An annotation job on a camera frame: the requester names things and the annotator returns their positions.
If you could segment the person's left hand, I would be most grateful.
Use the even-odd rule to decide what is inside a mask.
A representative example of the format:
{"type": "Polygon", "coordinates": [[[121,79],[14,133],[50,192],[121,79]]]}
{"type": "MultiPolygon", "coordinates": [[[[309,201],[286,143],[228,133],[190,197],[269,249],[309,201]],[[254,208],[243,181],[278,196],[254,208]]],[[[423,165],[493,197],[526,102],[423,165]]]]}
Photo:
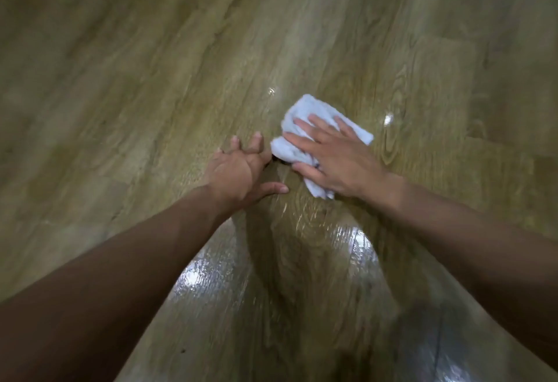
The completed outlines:
{"type": "Polygon", "coordinates": [[[248,146],[242,147],[238,136],[230,139],[229,150],[224,152],[226,157],[222,160],[215,160],[214,153],[201,188],[217,215],[225,219],[261,200],[257,199],[257,188],[265,183],[261,176],[272,154],[265,147],[264,137],[263,152],[259,155],[248,155],[248,146]]]}

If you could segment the person's right hand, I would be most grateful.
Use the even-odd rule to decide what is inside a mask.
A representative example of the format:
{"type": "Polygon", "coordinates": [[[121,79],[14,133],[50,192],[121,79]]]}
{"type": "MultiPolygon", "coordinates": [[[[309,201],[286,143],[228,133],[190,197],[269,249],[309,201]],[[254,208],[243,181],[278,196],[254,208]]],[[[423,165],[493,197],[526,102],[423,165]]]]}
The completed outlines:
{"type": "Polygon", "coordinates": [[[326,188],[335,193],[359,198],[369,204],[380,204],[393,194],[394,176],[372,155],[360,140],[334,137],[319,144],[292,132],[283,137],[319,162],[319,170],[326,175],[326,188]]]}

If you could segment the person's right forearm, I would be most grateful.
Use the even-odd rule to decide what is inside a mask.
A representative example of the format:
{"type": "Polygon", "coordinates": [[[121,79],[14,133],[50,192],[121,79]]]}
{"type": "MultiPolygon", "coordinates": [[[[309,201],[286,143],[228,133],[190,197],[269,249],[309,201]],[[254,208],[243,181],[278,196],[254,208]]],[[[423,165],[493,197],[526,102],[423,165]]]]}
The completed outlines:
{"type": "Polygon", "coordinates": [[[558,242],[497,221],[388,173],[383,210],[479,305],[558,372],[558,242]]]}

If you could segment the person's left forearm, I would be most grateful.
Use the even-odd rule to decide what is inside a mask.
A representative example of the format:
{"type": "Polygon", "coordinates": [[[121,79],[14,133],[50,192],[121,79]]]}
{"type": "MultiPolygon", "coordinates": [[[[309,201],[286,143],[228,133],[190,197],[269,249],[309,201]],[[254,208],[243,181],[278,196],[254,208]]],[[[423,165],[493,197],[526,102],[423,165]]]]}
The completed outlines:
{"type": "Polygon", "coordinates": [[[234,203],[196,188],[0,303],[0,382],[114,382],[234,203]]]}

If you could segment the white cleaning cloth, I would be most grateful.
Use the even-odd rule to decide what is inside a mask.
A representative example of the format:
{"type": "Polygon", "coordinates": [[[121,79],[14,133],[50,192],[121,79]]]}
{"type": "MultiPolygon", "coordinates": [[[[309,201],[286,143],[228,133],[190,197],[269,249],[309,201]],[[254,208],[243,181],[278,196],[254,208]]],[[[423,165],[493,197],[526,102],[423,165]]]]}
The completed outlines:
{"type": "MultiPolygon", "coordinates": [[[[291,108],[286,112],[282,122],[281,129],[284,132],[292,132],[296,135],[310,139],[310,136],[303,131],[298,125],[295,124],[295,118],[301,119],[304,122],[309,123],[309,116],[311,114],[317,115],[317,117],[324,120],[327,124],[334,126],[335,129],[339,129],[335,118],[338,117],[347,126],[354,130],[357,137],[364,144],[369,145],[374,136],[367,130],[363,129],[355,122],[351,121],[349,118],[345,117],[333,106],[316,99],[310,94],[303,95],[291,108]]],[[[284,161],[289,164],[302,162],[304,164],[310,165],[313,168],[319,168],[319,162],[313,156],[308,153],[304,153],[298,147],[288,142],[283,136],[273,139],[270,143],[271,152],[273,156],[277,159],[284,161]]]]}

